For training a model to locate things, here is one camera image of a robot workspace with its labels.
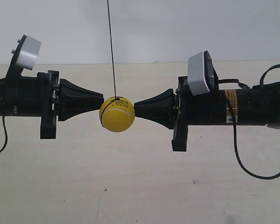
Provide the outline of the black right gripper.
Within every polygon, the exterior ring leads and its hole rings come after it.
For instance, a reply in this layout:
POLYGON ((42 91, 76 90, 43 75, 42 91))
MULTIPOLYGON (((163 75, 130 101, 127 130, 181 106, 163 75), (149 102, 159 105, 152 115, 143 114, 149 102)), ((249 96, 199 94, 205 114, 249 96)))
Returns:
POLYGON ((173 89, 134 103, 135 116, 156 122, 169 130, 174 129, 171 140, 174 152, 187 151, 188 126, 218 124, 221 105, 218 77, 210 78, 211 91, 194 96, 187 83, 187 77, 178 77, 177 116, 174 124, 175 94, 173 89))

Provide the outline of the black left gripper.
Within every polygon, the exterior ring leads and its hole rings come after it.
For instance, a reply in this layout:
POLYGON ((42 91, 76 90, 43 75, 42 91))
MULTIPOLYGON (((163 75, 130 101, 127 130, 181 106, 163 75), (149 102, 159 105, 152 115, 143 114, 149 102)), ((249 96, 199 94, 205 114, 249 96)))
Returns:
MULTIPOLYGON (((38 72, 37 81, 41 84, 42 112, 40 139, 56 138, 57 110, 56 93, 59 71, 38 72)), ((66 79, 61 79, 58 92, 58 120, 66 121, 76 115, 100 109, 104 102, 102 93, 79 87, 66 79)))

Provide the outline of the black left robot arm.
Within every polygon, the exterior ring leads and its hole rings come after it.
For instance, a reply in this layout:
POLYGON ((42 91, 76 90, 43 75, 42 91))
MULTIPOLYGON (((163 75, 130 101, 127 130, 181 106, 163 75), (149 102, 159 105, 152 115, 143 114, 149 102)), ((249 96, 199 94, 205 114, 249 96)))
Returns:
POLYGON ((0 79, 0 116, 39 117, 40 139, 55 139, 58 121, 98 110, 103 102, 103 94, 59 78, 55 70, 0 79))

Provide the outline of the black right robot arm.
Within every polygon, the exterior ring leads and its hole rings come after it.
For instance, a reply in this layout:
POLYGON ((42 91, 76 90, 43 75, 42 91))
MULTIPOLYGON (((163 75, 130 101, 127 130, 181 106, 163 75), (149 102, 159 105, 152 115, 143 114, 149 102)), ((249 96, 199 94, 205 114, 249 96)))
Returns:
POLYGON ((178 88, 134 104, 135 116, 173 130, 172 149, 187 150, 189 126, 229 126, 233 124, 229 105, 237 125, 280 126, 280 82, 255 85, 247 89, 221 90, 193 95, 186 77, 178 78, 178 88))

